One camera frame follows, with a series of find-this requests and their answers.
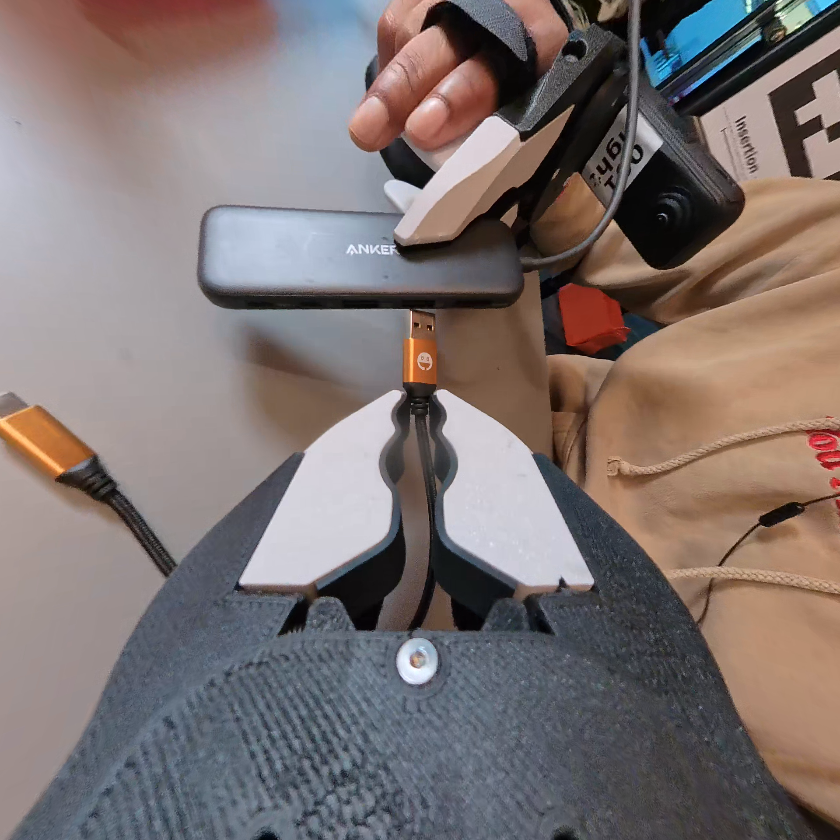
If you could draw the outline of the dark slim usb hub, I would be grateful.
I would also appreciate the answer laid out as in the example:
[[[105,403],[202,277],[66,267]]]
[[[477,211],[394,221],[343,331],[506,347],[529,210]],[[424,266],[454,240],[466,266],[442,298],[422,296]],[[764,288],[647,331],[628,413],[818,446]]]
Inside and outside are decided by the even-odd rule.
[[[515,239],[479,220],[453,242],[399,246],[394,213],[215,206],[203,216],[196,278],[237,310],[506,308],[524,289]]]

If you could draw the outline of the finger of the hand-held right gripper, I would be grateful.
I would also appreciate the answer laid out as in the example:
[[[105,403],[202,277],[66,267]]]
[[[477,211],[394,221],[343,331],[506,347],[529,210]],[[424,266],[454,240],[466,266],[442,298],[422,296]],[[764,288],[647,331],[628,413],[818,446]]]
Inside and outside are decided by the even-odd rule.
[[[423,188],[412,183],[391,179],[383,185],[385,197],[399,214],[407,214]]]
[[[523,140],[504,118],[484,119],[414,197],[395,226],[395,243],[414,249],[455,240],[510,190],[526,185],[569,120],[557,117]]]

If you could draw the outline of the person's beige hoodie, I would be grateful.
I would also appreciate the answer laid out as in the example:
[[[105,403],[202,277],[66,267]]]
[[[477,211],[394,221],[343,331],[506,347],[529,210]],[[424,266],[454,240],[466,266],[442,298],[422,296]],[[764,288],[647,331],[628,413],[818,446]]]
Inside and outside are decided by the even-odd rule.
[[[723,438],[838,420],[838,324],[758,337],[667,328],[607,363],[549,357],[555,457],[663,571],[710,568],[759,516],[838,492],[838,432],[725,444],[653,476],[608,462],[664,463]],[[749,735],[807,810],[838,825],[838,595],[715,581],[700,629]]]

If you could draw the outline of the orange traffic cone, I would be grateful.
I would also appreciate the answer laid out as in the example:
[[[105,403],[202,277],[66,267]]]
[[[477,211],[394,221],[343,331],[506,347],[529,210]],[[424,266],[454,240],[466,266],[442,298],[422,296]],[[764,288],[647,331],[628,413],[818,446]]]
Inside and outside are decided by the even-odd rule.
[[[594,355],[622,344],[630,328],[618,302],[603,291],[568,284],[558,291],[565,343],[572,350]]]

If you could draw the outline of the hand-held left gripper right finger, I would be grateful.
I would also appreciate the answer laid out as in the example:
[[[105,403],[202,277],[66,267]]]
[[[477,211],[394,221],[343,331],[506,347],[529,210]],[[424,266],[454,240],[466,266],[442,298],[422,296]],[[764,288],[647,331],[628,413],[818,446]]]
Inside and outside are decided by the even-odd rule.
[[[538,460],[510,429],[446,390],[433,399],[438,582],[451,596],[530,596],[594,579]]]

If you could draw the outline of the black and white tag sign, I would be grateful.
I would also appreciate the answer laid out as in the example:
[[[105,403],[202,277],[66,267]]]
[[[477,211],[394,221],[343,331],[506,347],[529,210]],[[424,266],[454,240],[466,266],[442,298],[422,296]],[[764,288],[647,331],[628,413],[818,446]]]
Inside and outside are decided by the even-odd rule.
[[[712,155],[737,182],[839,178],[839,29],[700,117]]]

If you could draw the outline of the person's right hand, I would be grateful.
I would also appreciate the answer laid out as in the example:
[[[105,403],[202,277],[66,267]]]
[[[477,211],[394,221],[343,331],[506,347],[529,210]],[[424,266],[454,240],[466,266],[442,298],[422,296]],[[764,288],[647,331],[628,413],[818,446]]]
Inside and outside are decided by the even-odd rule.
[[[380,151],[400,135],[434,151],[499,107],[499,83],[478,36],[451,13],[426,26],[434,5],[394,1],[380,18],[379,71],[349,123],[363,151]]]

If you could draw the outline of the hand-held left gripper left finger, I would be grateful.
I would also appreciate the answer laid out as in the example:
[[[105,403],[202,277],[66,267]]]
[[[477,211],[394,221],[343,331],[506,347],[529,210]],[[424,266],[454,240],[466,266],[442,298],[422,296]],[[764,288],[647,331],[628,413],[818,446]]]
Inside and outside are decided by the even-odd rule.
[[[345,417],[301,455],[238,587],[249,593],[386,596],[405,566],[397,483],[405,393]]]

